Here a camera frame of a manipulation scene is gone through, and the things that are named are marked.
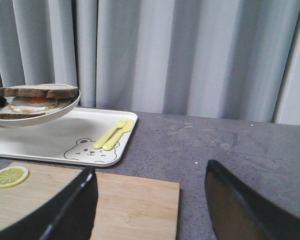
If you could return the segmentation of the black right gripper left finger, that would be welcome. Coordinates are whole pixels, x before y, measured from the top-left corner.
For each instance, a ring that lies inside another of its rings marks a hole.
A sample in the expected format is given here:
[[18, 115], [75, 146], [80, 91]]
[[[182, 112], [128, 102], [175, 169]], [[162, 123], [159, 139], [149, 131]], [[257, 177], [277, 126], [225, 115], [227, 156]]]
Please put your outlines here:
[[0, 240], [88, 240], [97, 202], [96, 172], [87, 167], [40, 208], [1, 230]]

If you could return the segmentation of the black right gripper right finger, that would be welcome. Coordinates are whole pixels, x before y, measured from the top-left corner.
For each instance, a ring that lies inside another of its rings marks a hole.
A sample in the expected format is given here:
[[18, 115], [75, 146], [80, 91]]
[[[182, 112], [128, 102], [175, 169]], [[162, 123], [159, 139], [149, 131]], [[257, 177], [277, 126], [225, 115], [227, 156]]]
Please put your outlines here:
[[204, 187], [218, 240], [300, 240], [300, 218], [264, 198], [217, 160], [207, 162]]

